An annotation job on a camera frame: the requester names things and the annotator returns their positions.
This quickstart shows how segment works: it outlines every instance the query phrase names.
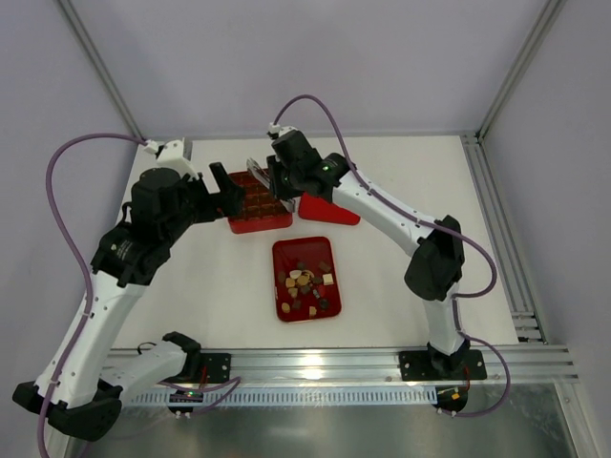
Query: gray wall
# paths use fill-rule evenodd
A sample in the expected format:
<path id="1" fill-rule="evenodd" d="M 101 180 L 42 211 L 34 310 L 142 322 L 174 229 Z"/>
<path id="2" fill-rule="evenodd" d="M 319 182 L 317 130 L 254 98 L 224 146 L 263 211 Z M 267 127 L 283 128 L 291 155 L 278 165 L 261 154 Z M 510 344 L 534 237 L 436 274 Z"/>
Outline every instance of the gray wall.
<path id="1" fill-rule="evenodd" d="M 611 2 L 567 2 L 486 146 L 537 280 L 611 430 Z"/>
<path id="2" fill-rule="evenodd" d="M 74 0 L 145 135 L 211 136 L 261 135 L 303 92 L 347 133 L 474 130 L 544 3 Z"/>
<path id="3" fill-rule="evenodd" d="M 125 129 L 52 1 L 3 2 L 0 43 L 0 449 L 30 457 L 36 417 L 12 390 L 50 360 L 84 289 L 47 205 L 47 161 L 74 136 Z M 115 221 L 133 151 L 97 141 L 58 164 L 60 211 L 86 258 Z"/>

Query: gray floor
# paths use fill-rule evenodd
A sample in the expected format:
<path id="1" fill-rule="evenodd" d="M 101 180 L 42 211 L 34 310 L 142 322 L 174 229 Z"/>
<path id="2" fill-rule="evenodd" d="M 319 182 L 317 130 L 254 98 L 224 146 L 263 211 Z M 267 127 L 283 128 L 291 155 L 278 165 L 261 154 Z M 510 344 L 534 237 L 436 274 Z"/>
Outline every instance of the gray floor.
<path id="1" fill-rule="evenodd" d="M 468 408 L 489 406 L 500 390 L 473 387 Z M 501 410 L 478 419 L 451 419 L 430 406 L 232 408 L 149 427 L 166 416 L 126 411 L 89 458 L 577 457 L 548 385 L 516 386 Z"/>

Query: table surface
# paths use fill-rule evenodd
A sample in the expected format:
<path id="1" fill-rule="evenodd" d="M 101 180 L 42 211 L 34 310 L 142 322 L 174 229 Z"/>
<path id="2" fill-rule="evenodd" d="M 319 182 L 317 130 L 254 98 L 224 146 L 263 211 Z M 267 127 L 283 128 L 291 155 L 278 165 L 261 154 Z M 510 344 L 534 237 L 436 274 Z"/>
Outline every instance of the table surface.
<path id="1" fill-rule="evenodd" d="M 339 150 L 334 138 L 312 138 L 321 155 Z M 469 167 L 458 136 L 349 137 L 352 159 L 377 185 L 422 213 L 457 218 L 464 234 L 492 252 Z M 248 157 L 264 164 L 267 139 L 194 141 L 192 162 L 211 192 L 208 164 L 228 173 L 245 170 Z M 141 172 L 155 167 L 138 150 L 124 201 Z M 271 247 L 280 239 L 324 236 L 331 241 L 343 309 L 335 318 L 283 323 L 276 316 Z M 460 290 L 490 279 L 471 247 Z M 235 235 L 226 220 L 192 226 L 172 248 L 121 329 L 114 347 L 135 347 L 181 332 L 204 347 L 291 348 L 424 345 L 428 324 L 422 302 L 403 282 L 410 259 L 366 221 L 343 226 L 299 219 L 292 226 Z M 515 344 L 510 307 L 499 282 L 485 298 L 461 301 L 466 331 L 492 344 Z"/>

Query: robotic arm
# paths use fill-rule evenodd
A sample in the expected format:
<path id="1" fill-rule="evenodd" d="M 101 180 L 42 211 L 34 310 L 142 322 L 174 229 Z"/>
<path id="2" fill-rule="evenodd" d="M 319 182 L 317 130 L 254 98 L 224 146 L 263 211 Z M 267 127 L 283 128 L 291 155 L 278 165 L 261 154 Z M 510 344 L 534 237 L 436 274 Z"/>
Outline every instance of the robotic arm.
<path id="1" fill-rule="evenodd" d="M 190 143 L 174 140 L 145 151 L 156 156 L 159 168 L 144 172 L 132 187 L 132 201 L 123 218 L 100 240 L 92 261 L 94 302 L 80 338 L 62 368 L 47 410 L 49 424 L 64 434 L 96 441 L 115 423 L 122 403 L 169 377 L 191 379 L 200 369 L 200 345 L 170 333 L 152 350 L 122 368 L 102 371 L 116 336 L 158 269 L 170 258 L 170 248 L 192 224 L 237 215 L 244 190 L 220 163 L 210 169 L 220 191 L 210 194 L 185 154 Z M 127 220 L 130 209 L 131 220 Z M 20 384 L 13 400 L 40 414 L 55 365 L 84 314 L 80 304 L 64 341 L 45 371 Z"/>
<path id="2" fill-rule="evenodd" d="M 332 153 L 321 158 L 304 134 L 292 127 L 271 125 L 268 134 L 276 153 L 267 158 L 270 190 L 274 197 L 295 198 L 307 193 L 323 198 L 359 215 L 394 240 L 411 257 L 404 280 L 425 306 L 432 366 L 443 378 L 462 370 L 470 344 L 455 329 L 451 300 L 462 277 L 461 267 L 465 261 L 462 241 L 419 224 L 421 221 L 434 222 L 460 232 L 458 221 L 450 216 L 438 220 L 421 214 L 360 174 L 377 193 L 414 215 L 417 222 L 413 222 L 365 189 L 343 156 Z"/>

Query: red tray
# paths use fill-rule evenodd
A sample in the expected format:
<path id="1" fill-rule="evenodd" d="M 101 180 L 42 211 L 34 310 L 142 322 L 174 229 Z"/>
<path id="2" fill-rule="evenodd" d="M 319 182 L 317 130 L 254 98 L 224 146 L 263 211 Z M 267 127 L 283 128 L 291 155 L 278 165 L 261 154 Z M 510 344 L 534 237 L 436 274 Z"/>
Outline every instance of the red tray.
<path id="1" fill-rule="evenodd" d="M 326 237 L 311 237 L 307 239 L 280 240 L 272 247 L 272 258 L 274 263 L 274 286 L 276 288 L 276 313 L 283 322 L 302 322 L 310 320 L 320 320 L 338 315 L 342 311 L 340 290 L 337 283 L 337 273 L 331 252 L 331 242 Z M 330 268 L 329 272 L 333 276 L 333 284 L 324 287 L 321 299 L 328 301 L 328 308 L 320 306 L 312 291 L 303 294 L 298 293 L 297 298 L 291 298 L 284 282 L 281 282 L 281 272 L 288 277 L 291 270 L 310 270 L 315 277 L 322 277 L 326 272 L 319 266 L 323 261 Z M 297 264 L 303 262 L 305 269 L 299 269 Z M 313 281 L 309 284 L 310 289 L 319 287 Z M 296 309 L 294 302 L 301 301 L 301 306 Z M 288 313 L 282 309 L 283 303 L 288 303 L 291 308 Z M 310 317 L 309 307 L 316 308 L 316 315 Z"/>
<path id="2" fill-rule="evenodd" d="M 227 219 L 231 232 L 246 234 L 268 231 L 288 227 L 293 223 L 293 215 L 248 172 L 238 172 L 229 176 L 246 192 L 240 214 Z"/>
<path id="3" fill-rule="evenodd" d="M 301 219 L 347 224 L 350 226 L 358 224 L 361 220 L 361 217 L 354 215 L 345 208 L 338 207 L 334 203 L 328 203 L 322 198 L 313 198 L 307 194 L 304 194 L 299 202 L 298 214 Z"/>

